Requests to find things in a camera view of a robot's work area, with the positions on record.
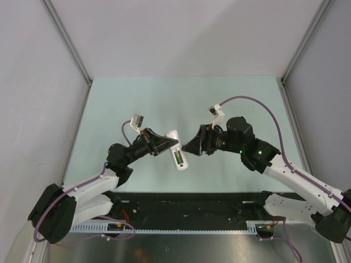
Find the white remote control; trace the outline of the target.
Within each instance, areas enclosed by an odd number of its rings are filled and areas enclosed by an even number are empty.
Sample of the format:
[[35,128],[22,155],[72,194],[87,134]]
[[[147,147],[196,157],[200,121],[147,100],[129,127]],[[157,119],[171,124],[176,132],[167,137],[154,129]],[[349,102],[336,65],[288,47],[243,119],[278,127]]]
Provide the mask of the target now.
[[170,139],[176,139],[178,143],[172,146],[169,150],[174,161],[175,167],[178,171],[186,170],[189,165],[188,161],[186,160],[183,151],[182,145],[180,143],[180,138],[178,132],[176,130],[171,130],[165,134],[166,137]]

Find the green battery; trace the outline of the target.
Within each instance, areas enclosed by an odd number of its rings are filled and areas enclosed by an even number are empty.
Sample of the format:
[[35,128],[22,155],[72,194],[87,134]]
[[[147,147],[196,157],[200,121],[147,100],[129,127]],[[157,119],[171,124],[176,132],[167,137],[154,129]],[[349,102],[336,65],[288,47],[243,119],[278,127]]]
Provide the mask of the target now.
[[176,159],[176,163],[179,165],[179,166],[182,166],[184,161],[183,161],[183,158],[182,158],[182,154],[180,151],[175,151],[174,152],[174,156],[175,156],[175,159]]

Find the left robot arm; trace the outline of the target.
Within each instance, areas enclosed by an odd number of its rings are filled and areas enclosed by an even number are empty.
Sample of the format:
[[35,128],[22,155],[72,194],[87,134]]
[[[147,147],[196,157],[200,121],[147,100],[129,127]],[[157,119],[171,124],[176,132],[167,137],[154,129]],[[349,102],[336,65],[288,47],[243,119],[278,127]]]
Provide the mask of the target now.
[[113,190],[125,184],[131,176],[133,169],[129,165],[146,155],[158,156],[179,147],[177,131],[162,136],[145,128],[131,145],[111,145],[102,171],[87,181],[47,186],[28,216],[34,228],[34,241],[55,244],[80,223],[94,218],[117,218],[122,205]]

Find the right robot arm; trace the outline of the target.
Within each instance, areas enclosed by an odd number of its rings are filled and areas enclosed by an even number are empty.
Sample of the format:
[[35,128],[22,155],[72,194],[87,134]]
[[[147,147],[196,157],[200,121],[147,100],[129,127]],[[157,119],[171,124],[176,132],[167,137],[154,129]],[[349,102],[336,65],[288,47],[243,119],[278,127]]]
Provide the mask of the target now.
[[243,117],[227,121],[227,129],[200,126],[195,137],[182,150],[196,156],[216,150],[237,153],[242,164],[287,186],[303,198],[284,199],[263,192],[264,199],[253,206],[260,220],[271,215],[297,220],[314,227],[321,236],[342,243],[350,230],[350,191],[331,187],[291,163],[282,151],[255,137],[252,126]]

